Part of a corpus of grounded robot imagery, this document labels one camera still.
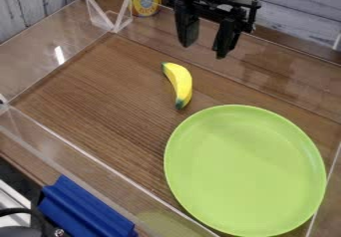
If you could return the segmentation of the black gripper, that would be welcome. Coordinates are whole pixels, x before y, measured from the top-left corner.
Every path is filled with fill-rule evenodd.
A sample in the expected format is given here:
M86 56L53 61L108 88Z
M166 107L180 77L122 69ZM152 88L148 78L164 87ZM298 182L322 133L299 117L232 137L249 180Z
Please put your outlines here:
M240 31L251 33L253 31L253 22L256 11L260 8L257 0L191 0L199 8L221 13L219 6L228 6L225 14L231 18L224 18L217 27L211 49L215 51L215 57L223 59L227 53L233 49L240 35ZM189 2L175 0L173 19L176 28L176 37L180 44L187 48L197 38L197 13Z

